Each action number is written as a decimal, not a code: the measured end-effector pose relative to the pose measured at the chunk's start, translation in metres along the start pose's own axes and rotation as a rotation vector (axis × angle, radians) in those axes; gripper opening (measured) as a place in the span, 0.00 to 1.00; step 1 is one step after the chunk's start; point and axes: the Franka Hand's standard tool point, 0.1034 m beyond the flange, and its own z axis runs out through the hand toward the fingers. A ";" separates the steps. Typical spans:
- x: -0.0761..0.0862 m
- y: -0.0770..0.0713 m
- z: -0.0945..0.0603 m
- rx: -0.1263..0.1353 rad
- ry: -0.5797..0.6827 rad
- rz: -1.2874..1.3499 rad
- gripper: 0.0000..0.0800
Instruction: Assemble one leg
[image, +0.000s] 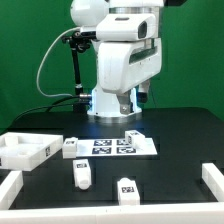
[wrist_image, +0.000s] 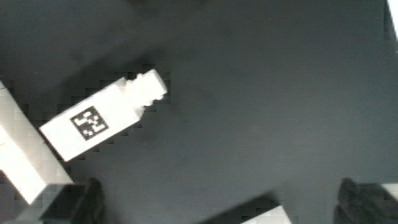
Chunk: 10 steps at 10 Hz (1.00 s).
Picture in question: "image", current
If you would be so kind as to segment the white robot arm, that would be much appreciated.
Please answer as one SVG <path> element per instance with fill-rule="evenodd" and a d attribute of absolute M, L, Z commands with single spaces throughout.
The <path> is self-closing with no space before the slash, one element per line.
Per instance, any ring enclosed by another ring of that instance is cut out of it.
<path fill-rule="evenodd" d="M 165 0 L 73 0 L 70 14 L 96 52 L 97 84 L 88 115 L 105 122 L 141 113 L 150 78 L 162 66 L 159 34 Z"/>

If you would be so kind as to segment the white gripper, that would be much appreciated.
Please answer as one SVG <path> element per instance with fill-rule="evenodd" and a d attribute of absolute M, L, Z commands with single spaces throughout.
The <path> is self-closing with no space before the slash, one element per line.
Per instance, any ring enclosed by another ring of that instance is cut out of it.
<path fill-rule="evenodd" d="M 137 98 L 140 103 L 146 103 L 149 85 L 142 82 L 158 74 L 161 65 L 160 38 L 154 40 L 151 49 L 146 48 L 145 41 L 104 42 L 98 51 L 98 83 L 104 92 L 121 94 L 118 96 L 120 112 L 128 115 L 131 100 L 127 91 L 140 84 Z"/>

